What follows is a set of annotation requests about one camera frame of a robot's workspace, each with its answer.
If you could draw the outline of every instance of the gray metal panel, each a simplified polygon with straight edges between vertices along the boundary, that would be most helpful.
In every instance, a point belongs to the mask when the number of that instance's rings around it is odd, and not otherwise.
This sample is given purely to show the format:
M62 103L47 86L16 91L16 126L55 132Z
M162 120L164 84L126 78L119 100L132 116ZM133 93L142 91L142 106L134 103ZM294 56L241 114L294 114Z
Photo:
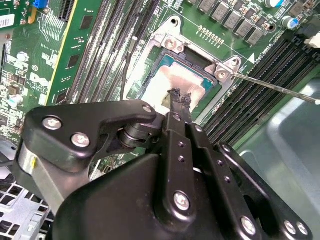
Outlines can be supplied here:
M302 94L320 98L320 79ZM292 99L238 152L320 239L320 106Z

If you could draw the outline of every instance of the black metal arm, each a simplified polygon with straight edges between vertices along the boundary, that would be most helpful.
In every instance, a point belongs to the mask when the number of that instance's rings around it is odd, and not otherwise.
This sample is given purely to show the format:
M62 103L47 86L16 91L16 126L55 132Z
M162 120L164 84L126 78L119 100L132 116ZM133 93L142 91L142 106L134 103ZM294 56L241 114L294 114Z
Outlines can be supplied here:
M170 91L166 117L140 100L29 112L17 181L56 213L48 239L312 239L308 226ZM92 161L147 154L89 182Z

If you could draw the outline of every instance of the blue connector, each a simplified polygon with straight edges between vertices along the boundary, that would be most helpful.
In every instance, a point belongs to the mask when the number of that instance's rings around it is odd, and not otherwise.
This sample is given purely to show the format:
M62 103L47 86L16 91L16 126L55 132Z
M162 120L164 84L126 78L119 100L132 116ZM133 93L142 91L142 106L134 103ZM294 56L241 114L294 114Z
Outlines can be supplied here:
M43 9L48 5L48 0L35 0L33 6L37 9Z

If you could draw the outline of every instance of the yellow component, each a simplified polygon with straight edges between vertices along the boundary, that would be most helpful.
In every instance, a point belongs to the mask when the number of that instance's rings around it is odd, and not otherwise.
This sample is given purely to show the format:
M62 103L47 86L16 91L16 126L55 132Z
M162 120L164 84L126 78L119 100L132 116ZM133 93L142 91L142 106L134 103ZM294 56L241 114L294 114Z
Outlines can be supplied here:
M33 6L31 16L28 18L28 24L33 24L36 20L37 9Z
M34 156L33 159L31 160L30 165L31 165L31 168L32 168L32 169L35 169L35 168L36 168L36 166L37 166L37 158L36 158L35 156Z

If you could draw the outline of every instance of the motherboard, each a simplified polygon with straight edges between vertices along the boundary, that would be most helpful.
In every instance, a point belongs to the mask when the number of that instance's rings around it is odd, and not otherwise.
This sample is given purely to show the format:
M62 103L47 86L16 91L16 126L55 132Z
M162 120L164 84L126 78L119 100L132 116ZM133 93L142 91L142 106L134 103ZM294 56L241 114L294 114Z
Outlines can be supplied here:
M33 108L142 99L165 115L171 88L190 94L213 143L234 145L283 96L233 73L296 89L320 71L304 44L319 31L319 0L9 0L0 10L0 135L15 145ZM93 167L107 173L143 151Z

